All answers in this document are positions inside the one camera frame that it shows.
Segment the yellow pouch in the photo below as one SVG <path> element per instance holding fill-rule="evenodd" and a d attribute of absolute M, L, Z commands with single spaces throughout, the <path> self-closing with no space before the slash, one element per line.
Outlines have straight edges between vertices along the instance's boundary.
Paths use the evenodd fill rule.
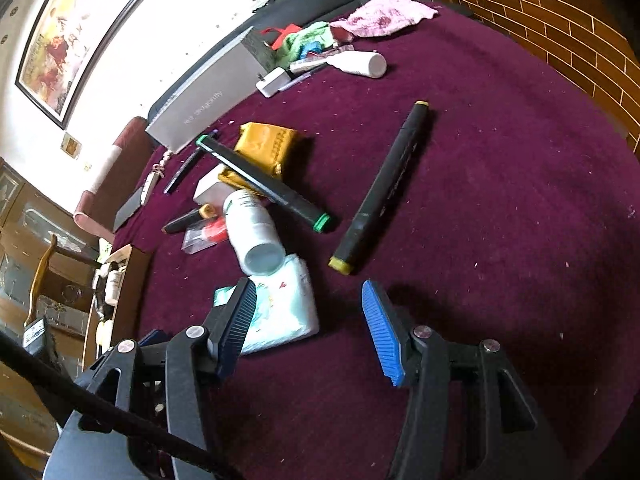
<path fill-rule="evenodd" d="M 298 132 L 273 124 L 247 123 L 240 126 L 240 138 L 235 151 L 250 160 L 265 173 L 282 180 L 282 165 Z M 230 186 L 256 193 L 245 180 L 226 168 L 218 178 Z"/>

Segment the black sofa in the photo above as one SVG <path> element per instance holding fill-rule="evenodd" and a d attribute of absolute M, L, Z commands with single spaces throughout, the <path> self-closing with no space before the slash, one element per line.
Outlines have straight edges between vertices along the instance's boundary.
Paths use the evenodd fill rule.
<path fill-rule="evenodd" d="M 289 23 L 306 27 L 313 22 L 332 20 L 342 14 L 353 12 L 368 1 L 369 0 L 270 0 L 263 7 L 257 9 L 252 17 L 211 47 L 204 56 L 188 69 L 187 72 L 152 105 L 148 114 L 149 122 L 153 120 L 162 106 L 169 100 L 171 95 L 180 88 L 180 85 L 186 79 L 199 69 L 207 59 L 247 28 L 255 27 L 258 30 L 269 27 L 284 28 L 289 25 Z M 273 43 L 277 37 L 277 32 L 271 32 L 265 35 L 265 40 Z"/>

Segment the white box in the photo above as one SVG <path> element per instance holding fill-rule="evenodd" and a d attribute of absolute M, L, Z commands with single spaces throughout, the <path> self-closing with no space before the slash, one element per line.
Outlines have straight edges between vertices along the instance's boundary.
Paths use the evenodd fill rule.
<path fill-rule="evenodd" d="M 284 85 L 289 83 L 291 78 L 282 67 L 277 67 L 267 74 L 262 81 L 258 81 L 255 87 L 265 97 L 273 97 Z"/>
<path fill-rule="evenodd" d="M 224 164 L 219 164 L 213 170 L 209 171 L 198 181 L 196 192 L 193 194 L 193 201 L 198 205 L 205 205 L 215 202 L 216 193 L 213 187 L 216 184 L 220 184 L 218 175 L 226 170 Z"/>
<path fill-rule="evenodd" d="M 211 123 L 255 92 L 275 68 L 275 51 L 248 28 L 207 60 L 169 98 L 147 132 L 177 153 Z"/>

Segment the white bottle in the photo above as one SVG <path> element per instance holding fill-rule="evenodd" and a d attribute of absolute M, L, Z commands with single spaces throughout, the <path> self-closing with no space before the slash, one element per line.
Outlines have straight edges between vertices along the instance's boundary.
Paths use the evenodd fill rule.
<path fill-rule="evenodd" d="M 226 198 L 223 212 L 226 232 L 242 272 L 247 276 L 268 276 L 282 266 L 284 247 L 257 196 L 245 189 L 235 191 Z"/>
<path fill-rule="evenodd" d="M 104 302 L 111 306 L 117 306 L 122 288 L 123 270 L 112 270 L 107 276 L 107 284 L 104 289 Z"/>
<path fill-rule="evenodd" d="M 346 50 L 329 56 L 326 62 L 349 74 L 365 75 L 378 79 L 385 75 L 386 59 L 377 52 Z"/>

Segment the yellow marker cap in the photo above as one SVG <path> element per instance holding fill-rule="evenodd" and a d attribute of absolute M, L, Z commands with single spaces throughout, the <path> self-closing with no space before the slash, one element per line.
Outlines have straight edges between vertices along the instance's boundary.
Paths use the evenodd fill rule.
<path fill-rule="evenodd" d="M 332 258 L 329 260 L 329 267 L 337 270 L 345 276 L 351 274 L 351 271 L 353 270 L 353 266 L 350 266 L 347 262 L 344 262 L 340 258 L 336 258 L 335 256 L 332 256 Z"/>

